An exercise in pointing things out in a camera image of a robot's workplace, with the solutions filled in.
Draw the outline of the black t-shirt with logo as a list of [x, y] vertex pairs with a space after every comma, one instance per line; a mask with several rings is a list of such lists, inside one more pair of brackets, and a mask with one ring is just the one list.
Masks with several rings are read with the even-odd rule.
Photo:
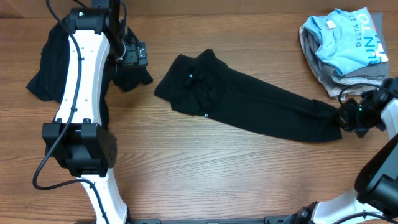
[[338, 109], [235, 71], [205, 50], [179, 55], [154, 92], [174, 111], [302, 142], [341, 139]]

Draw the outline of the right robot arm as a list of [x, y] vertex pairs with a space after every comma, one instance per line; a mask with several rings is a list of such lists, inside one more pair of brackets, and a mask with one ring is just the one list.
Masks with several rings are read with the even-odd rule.
[[361, 169], [354, 189], [317, 202], [296, 214], [294, 223], [397, 223], [397, 78], [348, 99], [339, 108], [340, 126], [363, 137], [372, 127], [388, 133], [387, 144]]

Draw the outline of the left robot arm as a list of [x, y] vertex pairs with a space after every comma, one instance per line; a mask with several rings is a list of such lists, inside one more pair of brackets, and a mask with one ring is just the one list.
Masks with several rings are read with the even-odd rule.
[[42, 137], [45, 157], [67, 169], [86, 190], [96, 223], [131, 223], [114, 176], [117, 140], [109, 132], [104, 98], [110, 75], [124, 91], [150, 84], [146, 45], [127, 26], [124, 1], [73, 8], [62, 23], [69, 60], [60, 107]]

